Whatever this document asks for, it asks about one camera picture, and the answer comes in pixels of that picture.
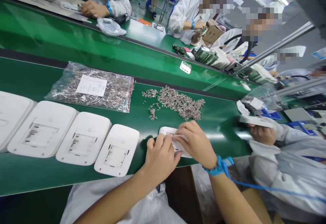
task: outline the plastic bag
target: plastic bag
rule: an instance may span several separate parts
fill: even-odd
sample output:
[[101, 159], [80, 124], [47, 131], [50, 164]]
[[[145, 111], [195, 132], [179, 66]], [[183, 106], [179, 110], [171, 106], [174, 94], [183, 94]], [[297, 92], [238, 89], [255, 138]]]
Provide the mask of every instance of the plastic bag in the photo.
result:
[[256, 87], [243, 99], [241, 99], [241, 102], [246, 106], [246, 108], [256, 116], [262, 114], [262, 108], [255, 108], [251, 105], [254, 98], [261, 100], [264, 103], [262, 108], [265, 108], [271, 112], [281, 111], [281, 106], [284, 105], [278, 92], [270, 83], [265, 83], [259, 87]]
[[[106, 80], [103, 96], [77, 92], [78, 85], [83, 77]], [[52, 86], [51, 91], [44, 97], [46, 100], [65, 102], [89, 107], [98, 107], [108, 110], [129, 113], [130, 98], [133, 90], [134, 78], [121, 74], [105, 72], [88, 68], [79, 63], [69, 62], [62, 77]], [[96, 90], [98, 83], [87, 83], [90, 90]]]
[[109, 36], [119, 36], [127, 33], [127, 31], [122, 29], [120, 25], [111, 18], [98, 18], [96, 26], [99, 27], [104, 34]]

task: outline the bag of screws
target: bag of screws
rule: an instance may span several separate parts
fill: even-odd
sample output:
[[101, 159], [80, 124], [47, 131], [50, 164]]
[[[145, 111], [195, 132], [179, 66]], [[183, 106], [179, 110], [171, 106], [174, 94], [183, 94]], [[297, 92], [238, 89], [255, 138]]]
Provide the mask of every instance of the bag of screws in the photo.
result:
[[69, 62], [46, 100], [129, 113], [134, 78]]

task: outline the blue crate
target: blue crate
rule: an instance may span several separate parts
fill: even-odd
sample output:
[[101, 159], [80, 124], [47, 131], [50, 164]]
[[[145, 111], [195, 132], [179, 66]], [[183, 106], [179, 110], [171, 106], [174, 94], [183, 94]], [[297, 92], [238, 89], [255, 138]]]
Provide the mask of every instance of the blue crate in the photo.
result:
[[264, 108], [261, 111], [262, 111], [262, 116], [264, 116], [264, 117], [271, 118], [273, 120], [281, 120], [282, 119], [282, 117], [279, 115], [278, 112], [274, 112], [274, 113], [269, 114], [267, 112], [267, 110], [264, 109]]
[[312, 130], [307, 130], [306, 128], [304, 128], [304, 126], [302, 124], [307, 124], [305, 121], [296, 121], [296, 122], [289, 122], [287, 123], [288, 126], [300, 130], [310, 136], [318, 136], [314, 131]]

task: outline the white plastic device casing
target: white plastic device casing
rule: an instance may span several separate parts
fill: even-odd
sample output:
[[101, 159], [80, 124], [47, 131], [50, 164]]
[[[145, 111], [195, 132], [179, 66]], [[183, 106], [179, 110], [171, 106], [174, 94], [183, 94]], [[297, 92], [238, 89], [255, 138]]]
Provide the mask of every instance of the white plastic device casing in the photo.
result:
[[0, 91], [0, 153], [7, 152], [8, 143], [36, 104], [29, 98]]
[[55, 102], [39, 102], [8, 145], [14, 154], [48, 158], [55, 155], [78, 111]]
[[[171, 135], [173, 137], [176, 134], [177, 130], [178, 129], [164, 126], [164, 127], [160, 128], [159, 134], [163, 133], [164, 136]], [[188, 140], [184, 135], [179, 135], [179, 136], [182, 137], [186, 141]], [[172, 140], [172, 146], [174, 147], [174, 152], [178, 152], [178, 151], [183, 152], [181, 157], [192, 158], [192, 156], [187, 153], [187, 151], [184, 149], [184, 147], [178, 141]]]
[[248, 115], [241, 115], [240, 116], [240, 122], [246, 123], [246, 124], [254, 124], [254, 125], [260, 125], [264, 127], [273, 128], [273, 124], [264, 120], [264, 118], [255, 117], [255, 116], [248, 116]]
[[80, 112], [60, 145], [55, 158], [64, 163], [93, 164], [112, 126], [100, 115]]
[[95, 161], [94, 169], [102, 174], [125, 176], [139, 140], [139, 131], [115, 124]]

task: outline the white label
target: white label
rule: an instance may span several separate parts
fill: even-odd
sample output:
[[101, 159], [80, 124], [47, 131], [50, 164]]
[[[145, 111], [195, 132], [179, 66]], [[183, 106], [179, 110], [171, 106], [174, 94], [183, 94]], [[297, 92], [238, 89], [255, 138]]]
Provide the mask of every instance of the white label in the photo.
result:
[[107, 80], [93, 78], [83, 74], [76, 92], [102, 97], [104, 96], [107, 82]]
[[250, 103], [251, 106], [253, 106], [255, 109], [262, 109], [262, 105], [264, 102], [262, 102], [261, 100], [254, 98], [252, 100], [252, 102]]

